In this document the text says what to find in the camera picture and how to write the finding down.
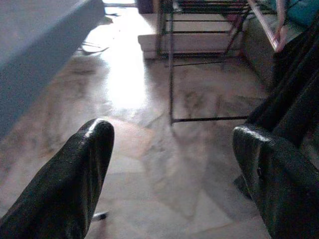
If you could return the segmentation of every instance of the metal bar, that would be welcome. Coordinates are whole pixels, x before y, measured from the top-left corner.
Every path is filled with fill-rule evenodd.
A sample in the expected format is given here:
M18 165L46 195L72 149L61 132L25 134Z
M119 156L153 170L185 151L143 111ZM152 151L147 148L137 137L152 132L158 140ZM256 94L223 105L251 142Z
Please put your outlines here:
M180 3L179 6L243 6L246 2L243 3L204 3L204 2L196 2L196 3Z
M182 10L182 13L185 12L205 12L207 14L223 14L223 13L229 13L229 12L242 12L242 10L234 9L234 8L216 8L216 7L190 7L186 8L184 7Z
M192 53L187 53L187 52L179 52L179 53L174 53L174 57L180 58L180 57L220 57L223 54L223 52L192 52ZM163 53L163 56L168 56L169 53Z
M242 17L242 19L241 19L241 21L239 23L239 26L237 27L237 30L236 30L235 34L233 34L232 38L230 39L230 41L228 43L228 46L227 46L227 48L225 50L225 55L229 52L229 50L230 50L232 44L234 43L238 33L241 31L243 23L244 23L244 20L248 16L249 12L250 12L250 8L247 8L247 11L246 11L245 15Z
M242 11L244 11L244 8L246 8L246 7L249 7L249 5L248 4L245 4L243 7L242 7ZM232 32L232 30L234 29L234 27L236 26L236 24L237 24L237 22L238 22L238 19L241 17L241 14L237 14L236 15L236 18L235 18L235 20L234 20L234 23L231 25L231 29L230 29L230 31L229 31L229 34Z
M196 122L196 121L218 121L218 120L246 120L247 118L248 118L248 116L173 119L173 123Z
M92 46L92 47L96 47L96 48L103 49L103 47L97 46L97 45L94 44L94 43L86 42L86 41L82 42L82 45L84 45L84 46Z
M165 34L165 28L163 26L166 24L165 14L164 14L164 2L163 0L159 1L159 14L158 14L158 29L156 36L156 52L157 56L161 55L162 49L162 37Z
M190 8L190 7L209 7L209 8L239 8L245 4L181 4L181 8Z
M163 14L164 14L164 19L166 20L168 15L166 14L165 8L164 8ZM163 36L165 36L165 34L166 34L166 21L163 24L162 33L163 33ZM163 42L164 42L163 49L166 49L167 41L164 40Z
M170 32L169 32L169 54L168 54L168 64L169 64L169 121L170 121L170 125L173 124L173 78L174 78L174 68L173 68L173 64L174 64L174 38L173 38L173 31L174 31L174 12L173 10L170 13Z
M231 20L174 20L174 22L233 22Z
M188 34L188 33L198 33L198 34L208 34L208 33L228 33L229 31L174 31L173 34Z
M272 33L272 31L270 30L267 22L265 21L262 13L260 12L258 6L256 5L254 0L247 0L247 2L249 3L251 9L253 10L254 14L256 15L256 17L258 18L261 26L263 27L263 30L272 46L272 48L274 50L277 49L278 46L278 41L275 39L274 34Z
M224 62L224 61L203 62L203 63L189 63L189 64L179 64L179 65L173 65L173 67L176 67L176 66L206 65L206 64L223 63L223 62Z
M182 6L183 11L185 10L196 10L196 9L206 9L206 10L216 10L218 12L220 11L240 11L241 7L225 7L225 6L192 6L192 5L187 5L187 6Z
M246 1L242 2L234 2L234 1L188 1L188 2L180 2L179 5L243 5L246 4Z
M241 11L200 11L200 10L194 10L194 11L183 11L185 14L241 14Z
M194 3L203 3L203 4L206 4L206 3L246 3L247 0L239 0L239 1L176 1L177 3L179 4L187 4L187 3L190 3L190 2L194 2Z

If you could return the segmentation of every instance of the metal rack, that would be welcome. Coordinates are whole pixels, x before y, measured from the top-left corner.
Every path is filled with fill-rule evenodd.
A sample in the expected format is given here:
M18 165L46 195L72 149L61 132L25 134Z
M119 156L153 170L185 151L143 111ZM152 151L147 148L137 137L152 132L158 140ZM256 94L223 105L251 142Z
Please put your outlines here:
M175 19L175 14L219 14L228 15L232 14L236 17L234 20L226 19ZM247 0L162 0L160 1L160 11L158 18L158 37L157 37L157 54L168 58L169 67L169 119L170 124L176 122L190 122L190 121L215 121L215 120L244 120L247 116L233 116L233 117L211 117L211 118L180 118L174 117L174 67L187 66L187 65L199 65L199 64L214 64L222 63L229 57L233 57L229 54L231 47L242 31L243 22L246 17L251 14L251 7ZM176 22L230 22L231 29L229 30L216 30L216 31L177 31L174 29L174 23ZM227 48L223 52L198 52L198 53L183 53L174 51L174 35L176 34L208 34L218 33L227 34L230 36ZM169 46L166 51L165 41L163 39L168 35ZM174 58L176 57L211 57L214 59L212 62L205 63L193 63L193 64L174 64Z

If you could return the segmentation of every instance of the cloth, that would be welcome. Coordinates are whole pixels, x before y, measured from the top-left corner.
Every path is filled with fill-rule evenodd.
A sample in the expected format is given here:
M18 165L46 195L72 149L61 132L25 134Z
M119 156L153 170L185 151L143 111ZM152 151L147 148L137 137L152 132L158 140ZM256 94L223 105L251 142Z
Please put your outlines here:
M0 219L1 239L82 239L97 205L114 141L94 119L69 138Z
M319 120L319 12L274 61L277 87L234 129L235 184L273 238L318 238L319 171L299 147Z

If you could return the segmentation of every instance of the tiled floor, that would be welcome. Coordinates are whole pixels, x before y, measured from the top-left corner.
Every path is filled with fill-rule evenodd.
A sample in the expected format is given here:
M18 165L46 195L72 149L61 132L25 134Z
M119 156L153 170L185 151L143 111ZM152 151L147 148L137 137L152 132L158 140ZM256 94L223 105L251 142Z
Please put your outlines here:
M101 54L75 54L0 145L0 215L36 171L83 123L103 117L115 148L88 239L270 238L233 180L240 169L231 135L242 121L168 123L165 60L144 61L133 8ZM250 112L266 96L240 60L176 68L176 115Z

